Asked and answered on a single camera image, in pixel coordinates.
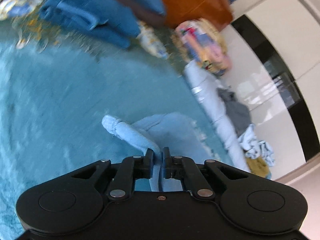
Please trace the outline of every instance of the gray cloth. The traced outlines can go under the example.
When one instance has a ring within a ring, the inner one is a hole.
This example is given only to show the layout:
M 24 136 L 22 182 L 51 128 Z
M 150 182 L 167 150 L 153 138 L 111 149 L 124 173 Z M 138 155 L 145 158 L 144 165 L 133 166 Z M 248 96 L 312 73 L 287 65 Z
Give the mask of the gray cloth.
M 234 92 L 217 88 L 219 97 L 224 101 L 227 116 L 236 129 L 237 136 L 242 135 L 252 123 L 249 108 L 238 102 Z

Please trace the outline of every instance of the black stripe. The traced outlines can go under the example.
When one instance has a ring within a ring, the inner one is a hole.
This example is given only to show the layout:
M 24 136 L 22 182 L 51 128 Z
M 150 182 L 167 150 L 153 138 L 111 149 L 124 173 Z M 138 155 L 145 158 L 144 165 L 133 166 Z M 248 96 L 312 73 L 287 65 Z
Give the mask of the black stripe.
M 306 161 L 310 160 L 320 152 L 319 138 L 291 71 L 268 39 L 246 15 L 235 20 L 232 26 L 252 48 L 278 87 L 296 128 Z

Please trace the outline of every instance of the teal bedsheet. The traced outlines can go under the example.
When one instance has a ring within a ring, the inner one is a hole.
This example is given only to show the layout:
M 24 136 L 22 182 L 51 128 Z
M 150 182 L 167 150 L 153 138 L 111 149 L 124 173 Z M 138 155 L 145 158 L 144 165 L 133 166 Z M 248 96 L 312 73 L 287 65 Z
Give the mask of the teal bedsheet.
M 26 189 L 99 159 L 121 162 L 140 151 L 112 137 L 105 114 L 133 123 L 180 112 L 197 121 L 205 143 L 230 158 L 182 77 L 139 46 L 101 44 L 97 57 L 67 38 L 39 53 L 36 42 L 17 50 L 11 24 L 0 24 L 0 239 L 23 232 L 15 203 Z M 149 190 L 141 183 L 140 190 Z

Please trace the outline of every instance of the orange leather headboard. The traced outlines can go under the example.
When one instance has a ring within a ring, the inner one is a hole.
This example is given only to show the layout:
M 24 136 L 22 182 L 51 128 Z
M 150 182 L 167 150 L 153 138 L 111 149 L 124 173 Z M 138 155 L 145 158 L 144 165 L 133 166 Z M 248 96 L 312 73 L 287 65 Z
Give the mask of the orange leather headboard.
M 166 24 L 175 28 L 180 23 L 198 18 L 209 20 L 221 31 L 232 21 L 227 0 L 163 0 L 167 8 Z

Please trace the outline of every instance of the screw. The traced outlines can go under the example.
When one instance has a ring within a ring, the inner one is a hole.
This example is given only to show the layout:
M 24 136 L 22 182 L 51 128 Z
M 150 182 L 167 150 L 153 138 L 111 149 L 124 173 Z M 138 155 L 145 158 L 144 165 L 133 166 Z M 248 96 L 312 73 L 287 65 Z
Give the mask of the screw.
M 165 196 L 159 196 L 158 200 L 166 200 L 167 198 Z
M 205 188 L 198 190 L 197 193 L 200 197 L 211 197 L 213 195 L 211 190 Z
M 123 197 L 125 196 L 125 191 L 123 191 L 122 189 L 114 189 L 112 191 L 110 191 L 110 196 L 111 197 Z

